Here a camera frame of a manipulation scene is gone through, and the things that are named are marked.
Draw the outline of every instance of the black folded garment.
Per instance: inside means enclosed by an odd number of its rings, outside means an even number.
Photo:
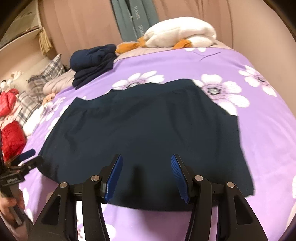
[[[79,89],[113,69],[113,62],[117,58],[115,50],[115,45],[108,44],[74,52],[70,59],[70,67],[76,71],[73,87]]]

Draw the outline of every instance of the red puffer jacket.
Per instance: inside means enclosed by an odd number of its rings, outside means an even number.
[[[26,138],[20,124],[13,121],[2,129],[2,152],[6,162],[10,158],[22,153],[26,145]]]
[[[17,98],[15,95],[18,94],[17,89],[11,89],[7,93],[2,91],[0,94],[0,117],[8,115],[14,106]]]

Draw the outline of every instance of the mattress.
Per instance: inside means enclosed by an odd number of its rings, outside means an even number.
[[[255,186],[254,196],[247,197],[247,201],[268,239],[278,240],[296,198],[292,193],[296,175],[296,120],[264,77],[234,50],[187,48],[119,60],[113,70],[82,88],[70,87],[58,93],[24,151],[34,148],[39,153],[60,116],[76,97],[90,100],[112,88],[125,89],[147,82],[162,84],[181,78],[192,79],[214,102],[238,116],[241,148]],[[57,185],[37,169],[20,184],[26,214],[33,221]],[[115,241],[184,240],[190,219],[190,212],[142,211],[110,204],[102,208],[110,239]],[[77,220],[78,237],[84,240],[80,202]],[[215,240],[215,227],[216,209],[212,214],[210,240]]]

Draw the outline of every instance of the silver bolt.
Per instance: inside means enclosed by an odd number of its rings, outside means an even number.
[[[195,179],[196,181],[202,181],[202,180],[203,180],[203,177],[200,176],[200,175],[196,175],[196,176],[194,177],[194,179]]]
[[[91,180],[92,180],[93,182],[95,182],[95,181],[97,181],[97,180],[99,180],[99,179],[100,179],[100,177],[97,176],[97,175],[91,177]]]
[[[229,186],[230,188],[234,188],[235,185],[234,185],[234,183],[232,183],[232,182],[228,182],[228,183],[227,183],[227,186]]]
[[[68,184],[66,182],[61,183],[59,186],[60,188],[65,188]]]

